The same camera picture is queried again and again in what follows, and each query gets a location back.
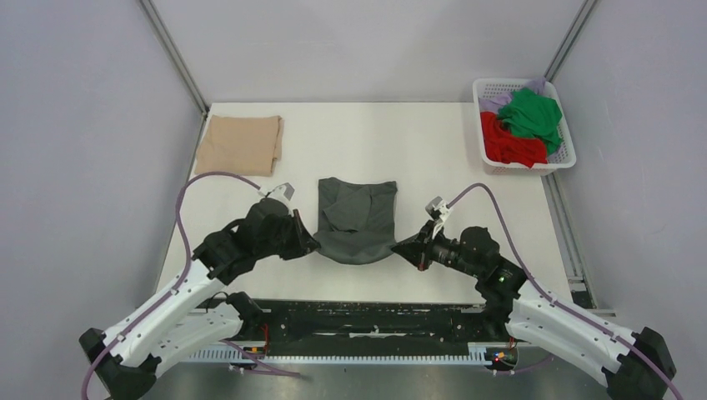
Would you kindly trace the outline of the dark grey t shirt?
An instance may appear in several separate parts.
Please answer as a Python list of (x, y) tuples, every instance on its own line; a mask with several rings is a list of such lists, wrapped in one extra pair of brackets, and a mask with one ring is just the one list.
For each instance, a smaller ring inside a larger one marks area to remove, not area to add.
[(395, 181), (357, 184), (318, 181), (318, 253), (344, 265), (379, 262), (393, 254)]

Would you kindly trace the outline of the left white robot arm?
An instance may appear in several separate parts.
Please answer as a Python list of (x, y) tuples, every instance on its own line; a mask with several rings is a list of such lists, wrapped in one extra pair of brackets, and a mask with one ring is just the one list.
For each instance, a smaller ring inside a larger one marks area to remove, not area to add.
[(112, 327), (89, 328), (79, 338), (90, 367), (80, 397), (97, 376), (113, 399), (139, 399), (167, 370), (197, 350), (237, 335), (255, 338), (266, 331), (264, 312), (245, 292), (229, 294), (218, 306), (188, 318), (262, 259), (302, 258), (317, 250), (299, 212), (263, 198), (245, 217), (208, 234), (187, 252), (182, 272), (142, 306)]

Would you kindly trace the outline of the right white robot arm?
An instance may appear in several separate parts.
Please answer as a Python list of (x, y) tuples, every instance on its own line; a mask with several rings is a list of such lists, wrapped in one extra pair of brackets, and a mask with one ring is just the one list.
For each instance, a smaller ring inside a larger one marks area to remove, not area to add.
[(392, 250), (420, 271), (438, 263), (475, 278), (488, 338), (509, 336), (543, 348), (590, 375), (612, 399), (661, 399), (673, 389), (676, 367), (659, 333), (648, 327), (635, 332), (562, 302), (503, 257), (484, 227), (449, 239), (427, 222)]

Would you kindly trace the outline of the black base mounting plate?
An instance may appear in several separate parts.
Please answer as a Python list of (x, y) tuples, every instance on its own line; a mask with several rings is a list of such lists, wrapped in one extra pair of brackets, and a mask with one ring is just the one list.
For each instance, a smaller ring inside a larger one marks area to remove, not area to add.
[(272, 356), (462, 356), (510, 336), (473, 304), (256, 300), (261, 314), (231, 338)]

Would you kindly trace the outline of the folded beige t shirt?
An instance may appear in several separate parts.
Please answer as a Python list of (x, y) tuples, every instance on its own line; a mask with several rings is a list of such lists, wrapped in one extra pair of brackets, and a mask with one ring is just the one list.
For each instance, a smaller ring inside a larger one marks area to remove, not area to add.
[(271, 177), (282, 157), (284, 119), (212, 116), (198, 146), (194, 172)]

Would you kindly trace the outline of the red t shirt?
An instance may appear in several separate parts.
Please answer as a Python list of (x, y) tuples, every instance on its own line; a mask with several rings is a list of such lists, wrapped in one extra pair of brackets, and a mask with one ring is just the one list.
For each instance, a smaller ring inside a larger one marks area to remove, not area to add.
[(516, 137), (505, 129), (493, 112), (479, 114), (484, 150), (489, 160), (498, 163), (519, 163), (527, 168), (547, 163), (545, 145), (537, 138)]

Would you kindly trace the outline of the green t shirt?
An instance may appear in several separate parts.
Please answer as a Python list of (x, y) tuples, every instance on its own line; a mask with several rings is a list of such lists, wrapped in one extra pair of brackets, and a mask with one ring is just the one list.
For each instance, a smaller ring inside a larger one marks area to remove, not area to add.
[(515, 92), (512, 102), (499, 110), (497, 118), (514, 136), (539, 139), (548, 155), (563, 143), (558, 129), (563, 113), (558, 103), (527, 88)]

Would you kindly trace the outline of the white plastic laundry basket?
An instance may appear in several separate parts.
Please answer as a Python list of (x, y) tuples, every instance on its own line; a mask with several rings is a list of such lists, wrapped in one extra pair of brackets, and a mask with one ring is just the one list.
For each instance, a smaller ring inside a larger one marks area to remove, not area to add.
[(545, 78), (480, 78), (472, 90), (486, 173), (545, 176), (576, 164), (559, 95)]

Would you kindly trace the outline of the left aluminium corner post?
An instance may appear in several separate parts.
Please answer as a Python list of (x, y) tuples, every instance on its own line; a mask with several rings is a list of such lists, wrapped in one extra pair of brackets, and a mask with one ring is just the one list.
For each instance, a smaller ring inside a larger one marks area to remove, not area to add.
[(207, 117), (209, 105), (190, 72), (182, 53), (178, 49), (177, 43), (169, 32), (168, 26), (164, 22), (156, 4), (152, 0), (137, 0), (137, 4), (142, 9), (148, 20), (148, 24), (155, 33), (157, 40), (166, 53), (170, 63), (173, 65), (176, 74), (186, 88), (195, 107), (203, 118)]

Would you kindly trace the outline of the aluminium corner post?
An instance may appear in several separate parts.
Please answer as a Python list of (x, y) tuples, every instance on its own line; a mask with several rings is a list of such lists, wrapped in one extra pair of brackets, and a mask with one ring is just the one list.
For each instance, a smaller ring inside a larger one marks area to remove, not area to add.
[(584, 0), (579, 11), (574, 16), (572, 23), (564, 35), (557, 51), (548, 65), (544, 77), (548, 81), (553, 81), (559, 74), (567, 57), (570, 55), (576, 41), (583, 32), (586, 23), (590, 20), (594, 10), (600, 4), (599, 0)]
[(164, 22), (156, 4), (152, 0), (137, 0), (137, 4), (142, 9), (148, 20), (148, 24), (155, 33), (157, 40), (166, 53), (170, 63), (173, 65), (176, 74), (186, 88), (195, 107), (203, 118), (207, 117), (209, 105), (190, 72), (182, 53), (178, 49), (177, 43), (169, 32), (168, 26)]

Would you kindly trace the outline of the right aluminium corner post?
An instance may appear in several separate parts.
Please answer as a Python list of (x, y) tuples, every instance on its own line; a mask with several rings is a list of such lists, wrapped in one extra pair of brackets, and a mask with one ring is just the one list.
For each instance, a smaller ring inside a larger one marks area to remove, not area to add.
[(564, 35), (557, 51), (548, 65), (544, 77), (548, 81), (553, 81), (559, 74), (567, 57), (570, 55), (576, 41), (583, 32), (586, 23), (590, 20), (594, 10), (600, 4), (599, 0), (584, 0), (579, 11), (574, 16), (572, 23)]

